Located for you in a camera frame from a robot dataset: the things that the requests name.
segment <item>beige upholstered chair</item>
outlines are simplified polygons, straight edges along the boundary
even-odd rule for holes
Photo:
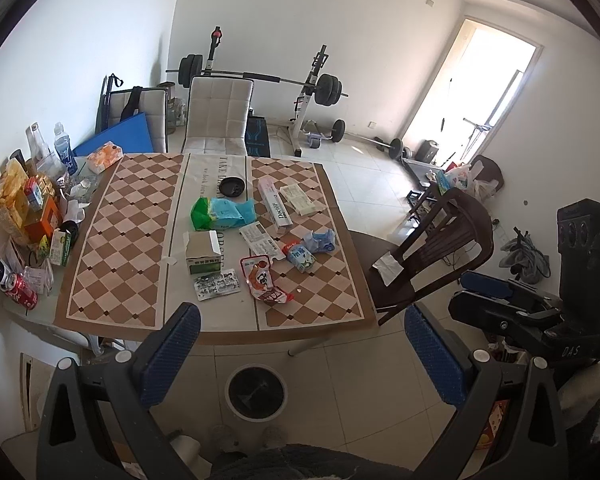
[[[195,77],[191,81],[183,153],[246,155],[253,81],[229,77]]]
[[[120,122],[120,115],[131,96],[131,90],[111,92],[109,99],[109,126]],[[167,90],[166,88],[143,88],[139,111],[144,112],[146,124],[155,153],[167,152]]]

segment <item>paper on chair seat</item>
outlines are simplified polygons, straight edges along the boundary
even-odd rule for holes
[[[390,252],[376,261],[376,263],[373,264],[373,268],[378,270],[380,276],[382,276],[382,281],[386,286],[391,285],[391,282],[404,270],[401,264],[391,256]]]

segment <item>coca-cola can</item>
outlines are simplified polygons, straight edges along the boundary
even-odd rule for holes
[[[21,274],[11,273],[4,284],[4,291],[16,303],[31,310],[38,302],[38,294],[24,281]]]

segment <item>water bottle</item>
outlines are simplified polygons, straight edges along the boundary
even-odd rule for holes
[[[75,161],[74,152],[71,150],[71,141],[69,135],[64,132],[64,126],[62,123],[56,123],[54,127],[54,133],[56,134],[56,140],[54,140],[54,146],[56,152],[62,163],[66,166],[69,174],[72,175],[78,171],[78,164]]]

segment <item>bright window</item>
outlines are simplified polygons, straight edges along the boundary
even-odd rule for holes
[[[445,62],[404,136],[439,145],[434,163],[469,162],[517,95],[536,46],[464,20]]]

